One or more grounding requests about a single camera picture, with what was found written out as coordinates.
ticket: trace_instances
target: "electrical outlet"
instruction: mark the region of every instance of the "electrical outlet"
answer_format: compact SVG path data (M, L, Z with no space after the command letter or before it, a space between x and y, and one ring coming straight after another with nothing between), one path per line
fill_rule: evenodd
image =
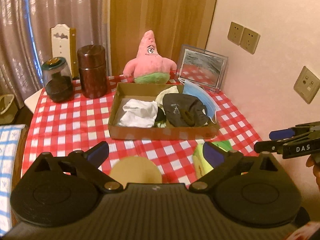
M248 28L244 28L240 46L247 52L254 54L260 40L260 34L256 33Z
M228 33L228 40L232 41L234 44L240 45L243 30L243 26L238 23L231 22Z
M301 73L294 84L293 89L310 104L320 87L320 80L306 66L303 66Z

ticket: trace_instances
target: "black device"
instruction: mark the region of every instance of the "black device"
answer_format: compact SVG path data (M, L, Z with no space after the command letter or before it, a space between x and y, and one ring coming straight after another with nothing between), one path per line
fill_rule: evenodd
M123 189L97 169L106 142L66 157L42 153L12 192L20 222L3 239L282 240L309 221L272 154L244 157L206 144L224 161L189 189L182 183Z
M284 159L312 155L316 164L320 164L320 122L272 131L269 138L271 141L256 142L255 152L276 152Z

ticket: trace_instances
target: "crumpled white fabric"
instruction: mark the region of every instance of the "crumpled white fabric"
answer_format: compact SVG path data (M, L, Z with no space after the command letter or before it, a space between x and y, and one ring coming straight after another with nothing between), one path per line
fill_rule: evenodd
M122 109L124 115L120 118L118 125L126 127L151 128L158 114L156 101L130 99Z
M162 108L162 99L164 95L171 94L171 93L179 93L177 86L169 87L159 93L159 95L156 98L156 102L158 103L158 106L160 108Z

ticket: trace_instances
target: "curtain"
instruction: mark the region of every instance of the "curtain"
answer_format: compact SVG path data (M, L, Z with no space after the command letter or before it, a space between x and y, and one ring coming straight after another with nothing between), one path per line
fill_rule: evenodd
M36 73L25 0L0 0L0 91L14 94L19 107L41 88Z
M49 29L57 24L76 28L76 49L105 47L107 72L107 0L29 0L30 21L40 64L51 57Z

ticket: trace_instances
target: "jar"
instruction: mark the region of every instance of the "jar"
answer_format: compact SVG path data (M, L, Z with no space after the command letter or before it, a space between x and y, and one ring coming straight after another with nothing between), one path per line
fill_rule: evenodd
M77 52L82 93L100 98L107 93L106 53L101 45L87 45Z
M47 60L41 70L45 91L53 102L64 102L72 97L72 76L64 57Z

